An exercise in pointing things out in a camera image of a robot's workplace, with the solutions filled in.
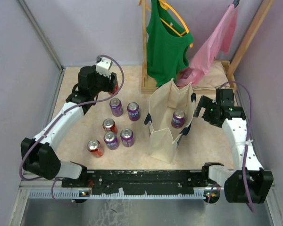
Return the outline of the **red Coke can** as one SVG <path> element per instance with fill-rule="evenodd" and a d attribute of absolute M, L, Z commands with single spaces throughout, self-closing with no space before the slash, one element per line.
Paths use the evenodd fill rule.
<path fill-rule="evenodd" d="M 116 126 L 116 123 L 113 119 L 107 118 L 103 121 L 102 127 L 104 129 L 105 132 L 109 132 L 112 131 L 115 134 L 118 133 L 118 129 Z"/>
<path fill-rule="evenodd" d="M 119 89 L 119 85 L 118 85 L 118 81 L 114 81 L 114 86 L 111 92 L 109 92 L 109 95 L 112 96 L 113 94 L 115 94 Z"/>
<path fill-rule="evenodd" d="M 87 144 L 87 150 L 94 156 L 94 157 L 102 157 L 104 154 L 104 148 L 102 147 L 101 143 L 98 140 L 91 140 Z"/>

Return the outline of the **purple Fanta can top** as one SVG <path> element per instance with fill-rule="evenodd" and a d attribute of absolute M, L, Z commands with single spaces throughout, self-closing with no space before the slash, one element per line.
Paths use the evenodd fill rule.
<path fill-rule="evenodd" d="M 181 128 L 185 123 L 185 119 L 186 119 L 186 114 L 183 110 L 180 109 L 175 110 L 171 121 L 172 127 L 176 129 Z"/>

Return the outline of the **purple fanta can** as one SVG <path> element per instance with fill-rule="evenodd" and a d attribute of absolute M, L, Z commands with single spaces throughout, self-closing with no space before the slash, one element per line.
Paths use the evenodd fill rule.
<path fill-rule="evenodd" d="M 120 133 L 120 137 L 125 147 L 131 147 L 134 145 L 135 142 L 134 133 L 131 129 L 128 128 L 123 129 Z"/>
<path fill-rule="evenodd" d="M 106 132 L 103 140 L 110 150 L 116 150 L 119 147 L 117 134 L 112 131 Z"/>
<path fill-rule="evenodd" d="M 180 109 L 175 110 L 171 121 L 172 127 L 176 129 L 181 128 L 185 123 L 185 119 L 186 119 L 186 114 L 183 110 Z"/>
<path fill-rule="evenodd" d="M 119 117 L 123 114 L 123 107 L 122 107 L 122 102 L 120 99 L 118 98 L 111 99 L 109 106 L 110 106 L 112 114 L 115 117 Z"/>
<path fill-rule="evenodd" d="M 136 102 L 130 102 L 127 106 L 128 117 L 132 121 L 140 119 L 140 108 Z"/>

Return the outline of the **beige canvas tote bag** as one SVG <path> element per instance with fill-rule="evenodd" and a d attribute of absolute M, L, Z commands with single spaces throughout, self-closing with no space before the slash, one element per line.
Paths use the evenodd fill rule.
<path fill-rule="evenodd" d="M 150 131 L 149 156 L 174 164 L 180 141 L 190 131 L 195 104 L 196 94 L 191 84 L 180 89 L 174 80 L 165 83 L 150 96 L 148 114 L 144 121 Z M 180 128 L 171 125 L 176 110 L 182 110 L 186 115 Z"/>

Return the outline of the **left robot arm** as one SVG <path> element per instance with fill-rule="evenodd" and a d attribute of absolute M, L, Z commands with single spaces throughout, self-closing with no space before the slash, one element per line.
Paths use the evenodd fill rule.
<path fill-rule="evenodd" d="M 80 69 L 78 83 L 73 86 L 62 109 L 56 117 L 33 138 L 21 142 L 22 161 L 19 175 L 23 181 L 23 171 L 36 175 L 36 179 L 70 178 L 77 186 L 85 186 L 89 181 L 83 166 L 61 161 L 55 151 L 72 126 L 89 111 L 91 106 L 100 102 L 100 92 L 117 93 L 117 75 L 110 72 L 110 66 L 85 66 Z"/>

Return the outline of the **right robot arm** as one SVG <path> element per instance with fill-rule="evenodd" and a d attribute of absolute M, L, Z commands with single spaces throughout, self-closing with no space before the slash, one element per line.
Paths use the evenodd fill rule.
<path fill-rule="evenodd" d="M 274 181 L 271 171 L 265 170 L 257 159 L 244 109 L 234 104 L 231 89 L 217 89 L 216 98 L 202 96 L 194 112 L 210 125 L 221 128 L 229 141 L 234 169 L 223 164 L 208 162 L 202 168 L 201 181 L 206 186 L 217 183 L 224 188 L 226 200 L 230 203 L 261 204 L 265 201 Z"/>

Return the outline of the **beige folded cloth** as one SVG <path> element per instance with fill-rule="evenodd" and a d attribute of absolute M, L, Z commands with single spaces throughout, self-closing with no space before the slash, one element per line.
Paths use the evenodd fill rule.
<path fill-rule="evenodd" d="M 216 88 L 227 81 L 228 79 L 222 63 L 214 61 L 208 74 L 204 75 L 196 86 L 193 86 L 193 90 L 216 90 Z"/>

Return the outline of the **wooden clothes rack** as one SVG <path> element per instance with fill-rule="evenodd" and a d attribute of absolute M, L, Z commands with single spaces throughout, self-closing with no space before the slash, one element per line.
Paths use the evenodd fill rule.
<path fill-rule="evenodd" d="M 223 68 L 226 72 L 226 77 L 230 82 L 230 88 L 235 92 L 237 90 L 237 85 L 234 83 L 235 77 L 234 73 L 241 62 L 244 54 L 246 53 L 248 47 L 250 46 L 253 38 L 255 37 L 257 31 L 259 30 L 261 24 L 263 23 L 265 17 L 267 16 L 271 6 L 273 5 L 272 0 L 263 0 L 258 8 L 252 22 L 250 23 L 240 45 L 235 52 L 232 61 L 221 60 Z M 141 93 L 142 94 L 152 94 L 157 90 L 157 82 L 155 79 L 147 74 L 147 20 L 146 20 L 146 10 L 147 3 L 145 0 L 139 1 L 139 5 L 142 7 L 142 40 L 143 40 L 143 63 L 142 63 L 142 78 L 141 78 Z"/>

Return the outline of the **green tank top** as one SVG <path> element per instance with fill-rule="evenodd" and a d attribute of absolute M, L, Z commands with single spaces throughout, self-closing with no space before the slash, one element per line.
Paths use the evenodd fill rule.
<path fill-rule="evenodd" d="M 161 8 L 158 0 L 151 1 L 151 15 L 146 28 L 147 41 L 147 74 L 155 79 L 160 87 L 170 80 L 176 81 L 177 74 L 188 67 L 187 50 L 194 42 L 191 33 L 177 36 L 161 22 L 161 18 L 175 29 L 182 32 L 182 27 L 172 15 Z"/>

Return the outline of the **pink shirt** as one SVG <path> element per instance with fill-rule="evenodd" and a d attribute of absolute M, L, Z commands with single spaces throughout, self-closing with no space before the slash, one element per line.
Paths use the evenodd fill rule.
<path fill-rule="evenodd" d="M 228 6 L 210 37 L 189 60 L 189 66 L 181 72 L 176 82 L 178 87 L 188 84 L 197 85 L 209 73 L 219 51 L 223 51 L 225 54 L 229 52 L 237 24 L 238 5 L 239 2 L 235 0 Z"/>

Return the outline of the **yellow clothes hanger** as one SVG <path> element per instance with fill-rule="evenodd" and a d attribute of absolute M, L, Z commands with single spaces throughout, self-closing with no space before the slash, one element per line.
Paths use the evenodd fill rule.
<path fill-rule="evenodd" d="M 190 33 L 190 30 L 187 26 L 187 24 L 185 23 L 185 21 L 182 19 L 182 17 L 178 14 L 178 12 L 169 4 L 167 3 L 166 0 L 159 0 L 159 4 L 161 6 L 162 9 L 164 9 L 165 11 L 170 11 L 171 15 L 175 16 L 175 19 L 177 21 L 178 24 L 181 25 L 182 27 L 182 32 L 180 32 L 179 30 L 175 29 L 173 25 L 171 25 L 171 22 L 167 22 L 166 20 L 164 20 L 163 18 L 161 18 L 161 22 L 163 24 L 165 24 L 167 27 L 169 27 L 177 36 L 179 37 L 183 37 L 184 35 L 187 35 Z M 146 15 L 147 12 L 146 11 L 151 11 L 151 7 L 148 4 L 148 2 L 146 0 L 140 0 L 138 2 L 138 5 L 141 6 L 141 17 L 142 17 L 142 36 L 144 38 L 144 46 L 146 45 L 146 27 L 147 27 L 147 19 L 146 19 Z"/>

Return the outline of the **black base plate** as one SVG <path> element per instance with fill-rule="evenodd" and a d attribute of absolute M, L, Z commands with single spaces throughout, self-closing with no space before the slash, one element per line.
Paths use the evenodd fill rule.
<path fill-rule="evenodd" d="M 211 187 L 215 181 L 203 170 L 85 170 L 78 179 L 65 178 L 63 188 L 89 188 L 94 195 L 186 195 Z"/>

